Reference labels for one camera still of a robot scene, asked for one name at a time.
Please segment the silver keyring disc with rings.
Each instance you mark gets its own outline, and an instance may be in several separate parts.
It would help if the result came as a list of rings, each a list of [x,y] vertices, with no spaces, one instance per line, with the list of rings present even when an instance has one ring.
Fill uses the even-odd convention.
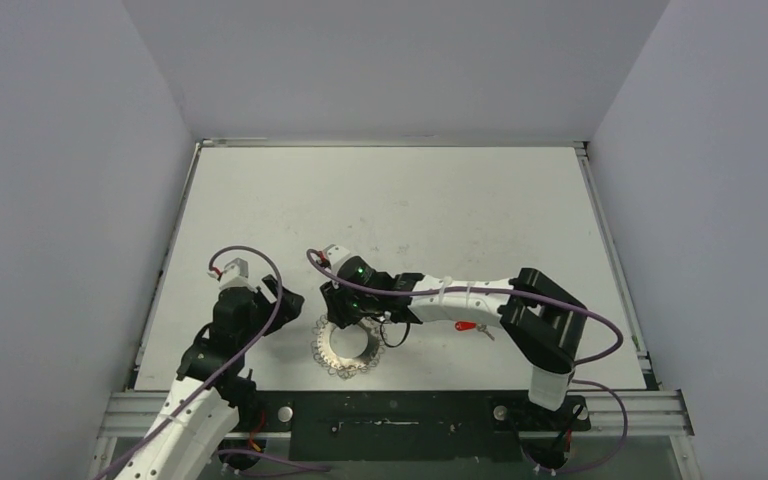
[[[384,353],[377,324],[363,319],[344,329],[321,316],[312,330],[312,357],[330,376],[348,380],[375,369]]]

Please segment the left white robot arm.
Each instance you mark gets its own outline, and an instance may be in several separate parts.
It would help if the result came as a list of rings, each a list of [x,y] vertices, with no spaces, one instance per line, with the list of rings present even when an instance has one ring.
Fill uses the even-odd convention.
[[[168,394],[144,437],[108,471],[117,479],[195,479],[233,430],[259,422],[257,386],[241,372],[260,338],[296,319],[304,299],[270,274],[259,287],[224,274],[211,322],[182,355]]]

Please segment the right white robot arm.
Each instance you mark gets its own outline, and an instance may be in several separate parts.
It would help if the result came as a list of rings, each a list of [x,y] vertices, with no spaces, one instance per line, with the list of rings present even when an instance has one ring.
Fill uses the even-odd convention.
[[[472,323],[503,330],[532,367],[525,414],[537,428],[565,415],[587,320],[585,307],[542,272],[523,268],[509,279],[456,281],[422,273],[391,275],[352,253],[314,251],[327,278],[320,292],[327,319],[340,328],[362,320],[424,325]]]

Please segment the key with red tag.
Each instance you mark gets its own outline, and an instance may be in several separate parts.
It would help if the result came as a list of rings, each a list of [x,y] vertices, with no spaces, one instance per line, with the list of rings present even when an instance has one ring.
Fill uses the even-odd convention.
[[[488,330],[485,324],[459,321],[454,324],[458,332],[476,331],[487,336],[491,341],[495,340],[494,335]]]

